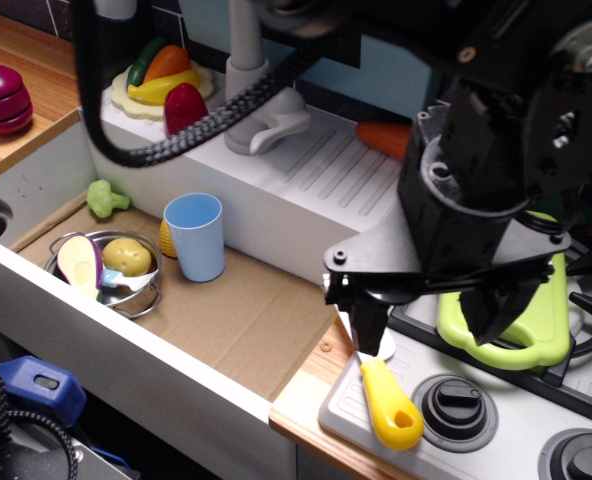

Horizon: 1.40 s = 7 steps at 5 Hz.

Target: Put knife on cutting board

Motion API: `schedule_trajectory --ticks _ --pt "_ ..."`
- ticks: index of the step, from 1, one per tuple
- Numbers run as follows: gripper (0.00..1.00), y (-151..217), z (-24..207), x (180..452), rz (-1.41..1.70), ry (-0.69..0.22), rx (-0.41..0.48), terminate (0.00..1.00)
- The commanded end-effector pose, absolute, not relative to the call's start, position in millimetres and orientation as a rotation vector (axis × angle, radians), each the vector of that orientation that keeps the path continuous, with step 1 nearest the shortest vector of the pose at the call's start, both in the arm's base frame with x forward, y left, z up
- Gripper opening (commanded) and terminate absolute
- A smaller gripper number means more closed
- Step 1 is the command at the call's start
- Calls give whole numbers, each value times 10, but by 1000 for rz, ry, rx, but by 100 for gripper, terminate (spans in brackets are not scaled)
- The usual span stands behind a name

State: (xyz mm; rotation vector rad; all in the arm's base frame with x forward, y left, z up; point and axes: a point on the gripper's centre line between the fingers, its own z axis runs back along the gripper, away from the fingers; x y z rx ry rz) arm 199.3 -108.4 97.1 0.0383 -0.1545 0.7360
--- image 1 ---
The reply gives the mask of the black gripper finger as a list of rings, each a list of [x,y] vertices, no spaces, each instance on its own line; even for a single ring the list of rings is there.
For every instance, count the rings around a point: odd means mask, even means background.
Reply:
[[[461,284],[461,312],[475,344],[494,342],[527,309],[540,285],[540,277],[496,277]]]
[[[380,289],[344,287],[339,309],[348,314],[355,350],[376,356],[388,321],[387,295]]]

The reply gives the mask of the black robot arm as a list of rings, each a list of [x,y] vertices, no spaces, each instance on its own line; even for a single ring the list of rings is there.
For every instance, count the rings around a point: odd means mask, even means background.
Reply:
[[[326,298],[355,348],[378,351],[388,310],[458,292],[476,342],[499,337],[569,244],[592,184],[592,1],[263,1],[303,38],[351,26],[452,80],[412,127],[398,204],[331,247]]]

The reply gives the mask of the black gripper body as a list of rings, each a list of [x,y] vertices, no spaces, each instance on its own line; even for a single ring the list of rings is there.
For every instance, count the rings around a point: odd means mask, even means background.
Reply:
[[[380,223],[325,252],[327,303],[401,305],[499,282],[541,283],[551,257],[571,246],[567,233],[521,224],[516,216],[526,207],[522,201],[467,203],[440,144],[449,112],[437,105],[414,120],[398,198]]]

